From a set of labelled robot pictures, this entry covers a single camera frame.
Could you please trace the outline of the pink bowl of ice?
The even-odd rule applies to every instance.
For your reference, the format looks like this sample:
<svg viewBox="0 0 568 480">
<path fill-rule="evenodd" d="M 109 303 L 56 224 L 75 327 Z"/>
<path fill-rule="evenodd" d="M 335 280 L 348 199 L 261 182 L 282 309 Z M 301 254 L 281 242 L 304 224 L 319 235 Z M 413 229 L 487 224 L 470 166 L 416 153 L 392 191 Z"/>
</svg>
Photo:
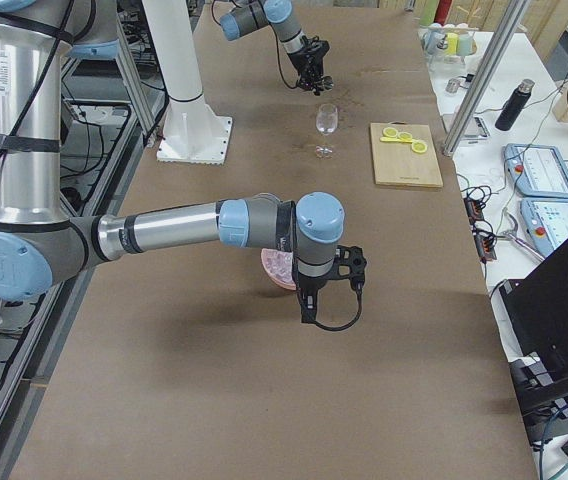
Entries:
<svg viewBox="0 0 568 480">
<path fill-rule="evenodd" d="M 261 263 L 267 276 L 276 285 L 287 290 L 295 290 L 292 278 L 293 254 L 274 249 L 262 249 Z"/>
</svg>

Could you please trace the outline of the clear wine glass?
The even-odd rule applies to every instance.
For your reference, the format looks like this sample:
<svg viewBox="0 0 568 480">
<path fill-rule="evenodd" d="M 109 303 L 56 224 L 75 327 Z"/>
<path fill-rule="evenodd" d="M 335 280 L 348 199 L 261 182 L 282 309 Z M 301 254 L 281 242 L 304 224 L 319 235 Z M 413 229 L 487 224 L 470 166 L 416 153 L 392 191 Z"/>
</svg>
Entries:
<svg viewBox="0 0 568 480">
<path fill-rule="evenodd" d="M 321 134 L 322 140 L 316 146 L 316 155 L 319 158 L 329 157 L 333 153 L 330 142 L 330 136 L 335 132 L 338 126 L 338 108 L 331 103 L 322 104 L 317 111 L 315 126 Z"/>
</svg>

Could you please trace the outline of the lemon slice one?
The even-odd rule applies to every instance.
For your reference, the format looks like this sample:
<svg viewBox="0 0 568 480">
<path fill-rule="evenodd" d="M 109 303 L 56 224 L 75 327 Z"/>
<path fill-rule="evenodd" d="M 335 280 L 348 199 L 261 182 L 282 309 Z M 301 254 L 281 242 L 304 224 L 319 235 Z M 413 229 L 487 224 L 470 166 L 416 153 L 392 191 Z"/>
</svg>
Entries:
<svg viewBox="0 0 568 480">
<path fill-rule="evenodd" d="M 396 138 L 398 134 L 398 130 L 394 127 L 385 127 L 383 129 L 383 135 L 385 137 Z"/>
</svg>

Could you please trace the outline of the lemon slice two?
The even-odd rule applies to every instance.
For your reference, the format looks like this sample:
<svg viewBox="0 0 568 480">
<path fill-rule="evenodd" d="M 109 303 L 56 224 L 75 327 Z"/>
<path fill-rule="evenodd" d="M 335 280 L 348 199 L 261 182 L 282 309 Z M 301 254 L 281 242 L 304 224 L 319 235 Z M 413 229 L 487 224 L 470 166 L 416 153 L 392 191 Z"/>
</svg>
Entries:
<svg viewBox="0 0 568 480">
<path fill-rule="evenodd" d="M 397 139 L 402 141 L 402 142 L 412 142 L 413 136 L 409 132 L 399 131 L 398 134 L 397 134 Z"/>
</svg>

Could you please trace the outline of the wooden cutting board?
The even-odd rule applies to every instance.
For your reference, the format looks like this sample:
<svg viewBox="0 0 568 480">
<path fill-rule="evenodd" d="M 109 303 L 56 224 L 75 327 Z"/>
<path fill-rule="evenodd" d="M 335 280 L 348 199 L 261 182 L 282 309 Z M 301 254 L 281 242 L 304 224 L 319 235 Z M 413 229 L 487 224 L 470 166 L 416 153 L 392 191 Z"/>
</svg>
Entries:
<svg viewBox="0 0 568 480">
<path fill-rule="evenodd" d="M 425 153 L 415 153 L 411 144 L 380 142 L 385 127 L 412 134 L 415 141 L 428 145 Z M 373 122 L 369 126 L 374 181 L 376 185 L 393 187 L 441 188 L 443 179 L 430 127 L 421 124 Z"/>
</svg>

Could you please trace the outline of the lemon slice three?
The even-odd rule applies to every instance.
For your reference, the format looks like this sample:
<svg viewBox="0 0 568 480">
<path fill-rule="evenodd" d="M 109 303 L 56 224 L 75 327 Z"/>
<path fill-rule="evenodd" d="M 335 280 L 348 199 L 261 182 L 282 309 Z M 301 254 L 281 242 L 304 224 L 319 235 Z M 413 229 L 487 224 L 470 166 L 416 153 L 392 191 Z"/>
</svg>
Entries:
<svg viewBox="0 0 568 480">
<path fill-rule="evenodd" d="M 425 153 L 428 150 L 428 145 L 423 141 L 414 141 L 411 144 L 411 149 L 415 153 Z"/>
</svg>

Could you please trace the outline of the yellow cup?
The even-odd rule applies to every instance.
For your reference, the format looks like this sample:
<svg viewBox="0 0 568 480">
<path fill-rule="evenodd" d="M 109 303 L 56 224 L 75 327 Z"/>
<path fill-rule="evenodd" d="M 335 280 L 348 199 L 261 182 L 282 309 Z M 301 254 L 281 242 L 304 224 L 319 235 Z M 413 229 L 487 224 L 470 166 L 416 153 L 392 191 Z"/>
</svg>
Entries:
<svg viewBox="0 0 568 480">
<path fill-rule="evenodd" d="M 447 32 L 444 38 L 445 54 L 456 55 L 459 42 L 459 34 L 456 32 Z"/>
</svg>

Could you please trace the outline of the kitchen scale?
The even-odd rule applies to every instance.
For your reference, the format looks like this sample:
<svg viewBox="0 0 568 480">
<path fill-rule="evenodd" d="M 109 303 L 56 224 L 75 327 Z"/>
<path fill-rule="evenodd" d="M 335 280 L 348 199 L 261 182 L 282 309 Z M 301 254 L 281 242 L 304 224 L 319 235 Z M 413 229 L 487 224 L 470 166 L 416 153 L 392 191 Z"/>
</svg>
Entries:
<svg viewBox="0 0 568 480">
<path fill-rule="evenodd" d="M 451 130 L 454 117 L 454 114 L 443 114 L 441 116 L 446 132 L 449 132 Z M 484 120 L 479 116 L 474 116 L 473 119 L 469 121 L 460 142 L 466 144 L 475 144 L 483 141 L 488 141 L 489 138 L 490 132 Z"/>
</svg>

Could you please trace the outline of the black thermos bottle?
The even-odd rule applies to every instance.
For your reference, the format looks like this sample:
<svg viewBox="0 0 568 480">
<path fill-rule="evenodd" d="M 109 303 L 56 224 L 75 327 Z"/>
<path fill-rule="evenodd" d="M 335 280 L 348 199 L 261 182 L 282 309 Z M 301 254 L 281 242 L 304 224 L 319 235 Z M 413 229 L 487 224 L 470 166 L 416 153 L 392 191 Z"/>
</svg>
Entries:
<svg viewBox="0 0 568 480">
<path fill-rule="evenodd" d="M 500 115 L 495 122 L 495 128 L 500 131 L 509 131 L 516 119 L 526 106 L 531 97 L 535 82 L 525 78 L 514 89 L 508 100 L 505 102 Z"/>
</svg>

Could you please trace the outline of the black monitor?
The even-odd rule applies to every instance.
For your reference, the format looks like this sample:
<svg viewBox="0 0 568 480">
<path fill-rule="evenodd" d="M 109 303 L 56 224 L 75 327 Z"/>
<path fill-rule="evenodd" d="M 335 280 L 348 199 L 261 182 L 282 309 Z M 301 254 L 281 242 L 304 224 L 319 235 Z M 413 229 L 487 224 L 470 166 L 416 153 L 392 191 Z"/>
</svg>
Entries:
<svg viewBox="0 0 568 480">
<path fill-rule="evenodd" d="M 521 410 L 556 399 L 568 403 L 568 238 L 525 279 L 505 284 L 500 295 L 522 353 L 537 354 L 550 375 L 539 387 L 515 376 Z"/>
</svg>

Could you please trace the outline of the teach pendant near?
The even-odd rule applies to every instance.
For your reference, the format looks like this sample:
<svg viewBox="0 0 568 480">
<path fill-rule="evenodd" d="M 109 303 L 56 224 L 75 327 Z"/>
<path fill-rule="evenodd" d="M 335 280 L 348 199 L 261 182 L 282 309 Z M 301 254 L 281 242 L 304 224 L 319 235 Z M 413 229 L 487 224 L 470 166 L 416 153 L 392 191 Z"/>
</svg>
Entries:
<svg viewBox="0 0 568 480">
<path fill-rule="evenodd" d="M 544 257 L 568 239 L 568 199 L 523 198 L 520 214 L 533 245 Z"/>
</svg>

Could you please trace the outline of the teach pendant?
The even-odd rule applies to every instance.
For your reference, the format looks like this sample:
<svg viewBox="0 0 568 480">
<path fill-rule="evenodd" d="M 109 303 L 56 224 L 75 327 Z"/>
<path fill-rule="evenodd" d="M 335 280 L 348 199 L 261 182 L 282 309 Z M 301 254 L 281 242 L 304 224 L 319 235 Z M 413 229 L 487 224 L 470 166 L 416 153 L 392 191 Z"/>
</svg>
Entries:
<svg viewBox="0 0 568 480">
<path fill-rule="evenodd" d="M 568 239 L 568 199 L 523 198 L 520 214 L 533 245 L 544 257 Z"/>
<path fill-rule="evenodd" d="M 557 147 L 509 143 L 502 153 L 522 196 L 568 199 L 568 169 Z"/>
</svg>

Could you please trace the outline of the teach pendant far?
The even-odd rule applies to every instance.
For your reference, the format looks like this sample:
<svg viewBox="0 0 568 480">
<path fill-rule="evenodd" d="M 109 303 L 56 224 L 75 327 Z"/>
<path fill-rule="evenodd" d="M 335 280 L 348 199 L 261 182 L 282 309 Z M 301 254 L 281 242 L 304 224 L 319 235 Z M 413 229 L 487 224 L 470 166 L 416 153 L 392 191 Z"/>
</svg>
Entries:
<svg viewBox="0 0 568 480">
<path fill-rule="evenodd" d="M 557 147 L 509 143 L 502 153 L 522 196 L 568 199 L 568 169 Z"/>
</svg>

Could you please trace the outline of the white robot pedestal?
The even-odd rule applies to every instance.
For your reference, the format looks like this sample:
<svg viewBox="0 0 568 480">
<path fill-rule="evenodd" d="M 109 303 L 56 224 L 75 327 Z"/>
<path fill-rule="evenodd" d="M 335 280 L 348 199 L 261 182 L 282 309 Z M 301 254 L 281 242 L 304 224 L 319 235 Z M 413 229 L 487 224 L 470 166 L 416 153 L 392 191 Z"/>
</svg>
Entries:
<svg viewBox="0 0 568 480">
<path fill-rule="evenodd" d="M 233 120 L 207 104 L 186 3 L 143 3 L 169 105 L 157 158 L 163 162 L 221 165 Z"/>
</svg>

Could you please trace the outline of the aluminium frame post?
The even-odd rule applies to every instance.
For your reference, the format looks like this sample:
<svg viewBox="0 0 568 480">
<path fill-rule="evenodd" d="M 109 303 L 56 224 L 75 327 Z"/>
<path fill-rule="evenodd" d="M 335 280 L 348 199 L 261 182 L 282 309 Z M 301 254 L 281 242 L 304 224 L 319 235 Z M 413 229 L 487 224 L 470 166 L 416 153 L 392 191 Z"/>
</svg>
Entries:
<svg viewBox="0 0 568 480">
<path fill-rule="evenodd" d="M 470 89 L 467 91 L 444 140 L 442 152 L 446 157 L 452 157 L 458 148 L 469 122 L 475 115 L 476 108 L 479 106 L 504 52 L 530 4 L 531 0 L 511 0 L 508 3 L 484 51 Z"/>
</svg>

